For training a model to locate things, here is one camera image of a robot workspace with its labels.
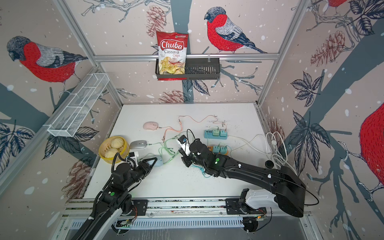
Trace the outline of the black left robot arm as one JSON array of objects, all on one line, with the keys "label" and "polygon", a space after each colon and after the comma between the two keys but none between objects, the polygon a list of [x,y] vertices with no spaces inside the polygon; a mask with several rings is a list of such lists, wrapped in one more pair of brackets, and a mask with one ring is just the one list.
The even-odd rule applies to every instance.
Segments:
[{"label": "black left robot arm", "polygon": [[153,157],[132,166],[116,153],[110,178],[95,197],[90,216],[72,239],[101,240],[121,215],[136,212],[130,191],[150,174],[157,161],[158,158]]}]

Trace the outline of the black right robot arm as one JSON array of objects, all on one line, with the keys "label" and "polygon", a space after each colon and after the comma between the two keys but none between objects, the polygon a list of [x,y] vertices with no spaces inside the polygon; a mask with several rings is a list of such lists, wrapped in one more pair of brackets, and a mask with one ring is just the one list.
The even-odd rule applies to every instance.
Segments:
[{"label": "black right robot arm", "polygon": [[268,197],[244,189],[239,199],[242,213],[248,214],[251,209],[278,206],[290,216],[297,218],[304,216],[305,207],[308,206],[305,202],[306,194],[309,191],[289,167],[261,168],[242,163],[227,155],[211,152],[200,139],[194,139],[190,143],[185,135],[179,137],[178,142],[179,152],[186,167],[197,165],[204,169],[205,174],[214,178],[244,181],[271,193],[272,196]]}]

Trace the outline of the orange power strip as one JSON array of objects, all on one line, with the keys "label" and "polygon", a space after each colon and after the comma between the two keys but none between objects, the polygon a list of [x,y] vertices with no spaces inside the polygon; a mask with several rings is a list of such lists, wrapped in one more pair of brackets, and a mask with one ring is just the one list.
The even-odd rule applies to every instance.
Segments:
[{"label": "orange power strip", "polygon": [[212,152],[212,147],[213,146],[208,146],[208,149]]}]

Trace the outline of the light blue computer mouse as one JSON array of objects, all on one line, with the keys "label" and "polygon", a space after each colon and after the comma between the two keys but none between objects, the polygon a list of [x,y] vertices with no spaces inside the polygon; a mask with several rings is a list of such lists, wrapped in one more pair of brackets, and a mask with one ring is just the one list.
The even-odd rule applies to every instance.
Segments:
[{"label": "light blue computer mouse", "polygon": [[161,167],[164,164],[163,159],[157,155],[146,156],[143,161],[152,167]]}]

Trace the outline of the teal charger plug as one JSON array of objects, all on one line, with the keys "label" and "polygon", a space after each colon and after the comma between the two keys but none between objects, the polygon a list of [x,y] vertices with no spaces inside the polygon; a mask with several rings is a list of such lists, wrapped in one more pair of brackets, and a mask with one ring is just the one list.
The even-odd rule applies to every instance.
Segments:
[{"label": "teal charger plug", "polygon": [[228,152],[228,149],[227,147],[223,147],[223,146],[213,146],[212,147],[212,152],[215,153],[215,154],[222,154],[222,155],[226,155],[227,152]]}]

